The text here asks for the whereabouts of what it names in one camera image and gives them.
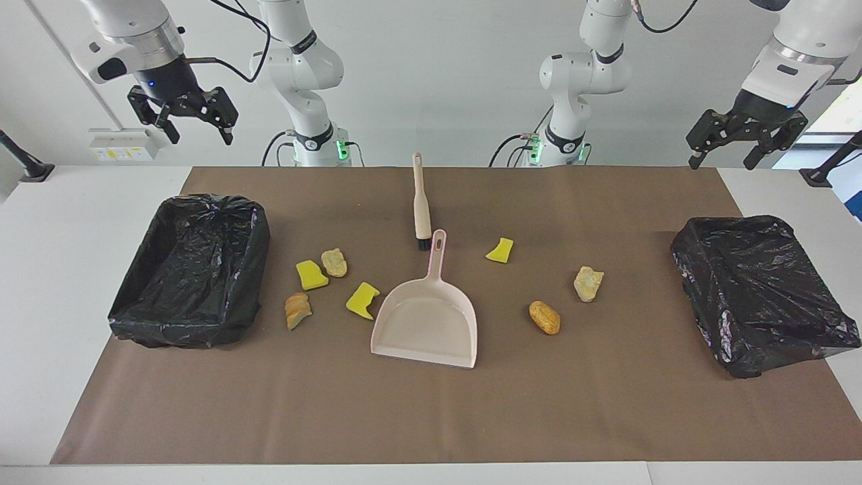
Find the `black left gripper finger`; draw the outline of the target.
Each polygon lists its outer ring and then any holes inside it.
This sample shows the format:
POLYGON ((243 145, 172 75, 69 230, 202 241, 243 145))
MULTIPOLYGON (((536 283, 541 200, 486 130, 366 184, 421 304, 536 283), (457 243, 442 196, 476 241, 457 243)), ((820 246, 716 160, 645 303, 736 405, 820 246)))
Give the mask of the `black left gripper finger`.
POLYGON ((763 160, 763 157, 775 151, 788 150, 801 133, 807 128, 809 119, 803 113, 795 113, 782 123, 765 123, 749 119, 744 125, 743 134, 748 141, 755 141, 743 160, 744 168, 753 170, 763 160))
POLYGON ((729 144, 729 135, 726 132, 729 119, 728 114, 706 110, 695 122, 687 134, 687 145, 692 151, 688 160, 691 169, 699 169, 708 153, 729 144))

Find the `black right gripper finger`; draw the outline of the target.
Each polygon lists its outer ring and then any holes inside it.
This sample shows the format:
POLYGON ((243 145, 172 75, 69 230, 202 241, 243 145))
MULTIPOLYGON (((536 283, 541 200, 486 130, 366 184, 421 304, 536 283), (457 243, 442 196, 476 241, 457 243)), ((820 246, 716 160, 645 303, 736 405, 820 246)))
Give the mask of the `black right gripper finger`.
POLYGON ((233 143, 233 128, 238 120, 238 111, 221 86, 205 93, 205 120, 219 130, 227 146, 233 143))
POLYGON ((169 104, 161 104, 160 110, 154 110, 154 101, 139 86, 130 88, 129 92, 127 92, 127 100, 141 124, 154 126, 156 129, 159 129, 171 144, 179 143, 180 135, 178 134, 178 130, 176 130, 173 122, 169 119, 169 104))

